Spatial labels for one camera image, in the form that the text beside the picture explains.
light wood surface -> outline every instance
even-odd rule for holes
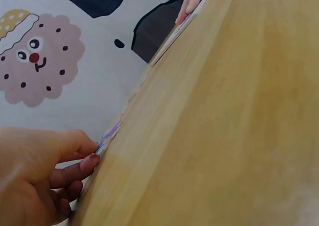
[[[318,10],[208,0],[149,70],[73,225],[319,225]]]

fingernail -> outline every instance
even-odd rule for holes
[[[96,154],[91,154],[87,157],[85,157],[81,162],[80,162],[80,169],[81,170],[85,170],[86,166],[88,164],[90,165],[96,165],[100,162],[100,156],[96,155]]]

